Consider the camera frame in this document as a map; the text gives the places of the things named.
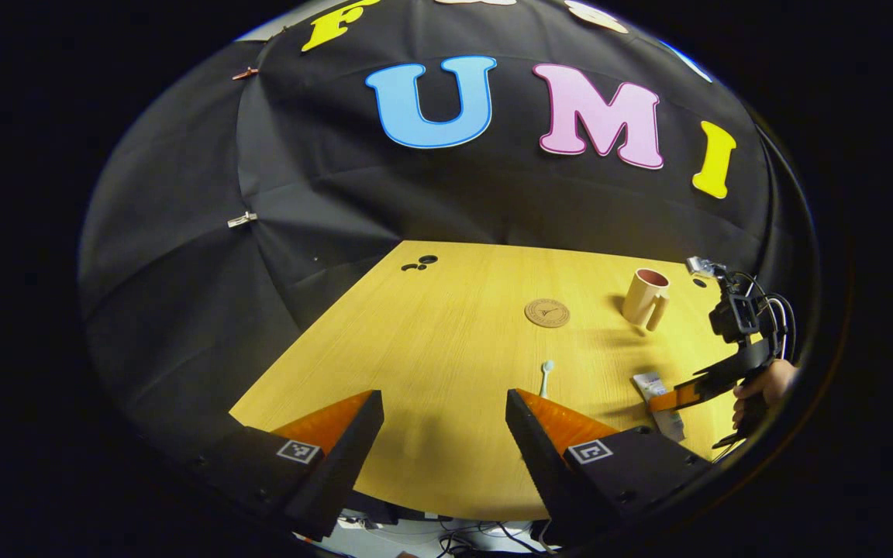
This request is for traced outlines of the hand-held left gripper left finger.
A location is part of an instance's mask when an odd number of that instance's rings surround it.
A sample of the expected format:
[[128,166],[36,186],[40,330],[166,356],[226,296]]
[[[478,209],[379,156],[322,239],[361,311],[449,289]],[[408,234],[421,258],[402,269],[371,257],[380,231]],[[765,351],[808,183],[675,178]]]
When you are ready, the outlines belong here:
[[258,526],[319,543],[333,533],[384,423],[364,390],[265,431],[244,426],[188,461],[189,473]]

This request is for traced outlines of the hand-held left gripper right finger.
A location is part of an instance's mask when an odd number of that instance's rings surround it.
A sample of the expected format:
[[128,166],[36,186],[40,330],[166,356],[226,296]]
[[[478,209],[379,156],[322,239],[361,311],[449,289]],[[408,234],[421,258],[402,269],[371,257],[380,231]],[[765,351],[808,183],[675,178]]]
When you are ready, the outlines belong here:
[[648,426],[618,430],[520,388],[505,421],[564,538],[631,529],[715,466]]

